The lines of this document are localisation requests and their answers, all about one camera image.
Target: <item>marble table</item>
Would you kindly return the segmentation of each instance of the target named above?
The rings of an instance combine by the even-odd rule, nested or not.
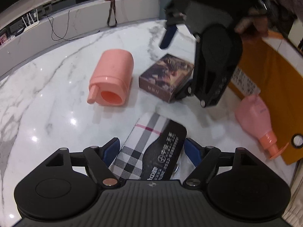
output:
[[[14,188],[29,172],[60,147],[80,152],[102,146],[113,137],[124,143],[136,120],[157,112],[187,128],[199,144],[234,152],[245,147],[290,184],[295,165],[281,157],[269,161],[255,139],[234,118],[239,98],[227,89],[217,107],[202,109],[188,97],[167,104],[139,89],[138,76],[164,54],[194,62],[195,41],[186,28],[167,51],[159,49],[163,21],[150,21],[106,30],[41,55],[0,82],[0,226],[20,219]],[[86,102],[90,76],[103,51],[128,50],[134,57],[130,97],[124,107],[101,107]],[[194,169],[182,153],[174,178],[181,181]]]

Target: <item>pink stripe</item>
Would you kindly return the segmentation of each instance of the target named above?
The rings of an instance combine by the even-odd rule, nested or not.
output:
[[[154,132],[158,135],[161,135],[161,132],[160,131],[157,131],[157,130],[154,130],[152,128],[149,128],[149,127],[146,127],[146,126],[143,126],[143,125],[140,125],[140,124],[136,124],[137,127],[140,127],[140,128],[143,128],[143,129],[146,129],[146,130],[149,130],[151,132]]]

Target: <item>black and white checkered pattern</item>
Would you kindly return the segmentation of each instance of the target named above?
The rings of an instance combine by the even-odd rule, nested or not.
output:
[[[139,180],[141,178],[143,154],[159,137],[159,134],[150,130],[162,131],[167,122],[167,118],[156,113],[146,113],[137,121],[137,124],[149,129],[137,126],[133,128],[114,163],[110,166],[110,170],[118,179]]]

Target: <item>brown strap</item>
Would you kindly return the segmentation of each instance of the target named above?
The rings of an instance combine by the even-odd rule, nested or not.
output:
[[[109,21],[111,20],[112,10],[113,9],[114,9],[114,15],[115,15],[115,25],[110,26],[109,25]],[[111,7],[109,9],[109,18],[107,19],[107,26],[108,27],[116,27],[117,26],[117,20],[116,20],[116,1],[115,0],[111,0]]]

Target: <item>pink bottle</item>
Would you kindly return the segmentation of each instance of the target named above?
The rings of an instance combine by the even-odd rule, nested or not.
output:
[[[264,150],[268,151],[269,159],[277,158],[286,149],[288,144],[280,150],[276,145],[277,137],[272,131],[269,110],[260,96],[245,97],[235,111],[235,117],[242,129],[256,137]]]
[[[128,96],[134,59],[130,52],[120,49],[105,51],[90,79],[87,103],[121,106]]]

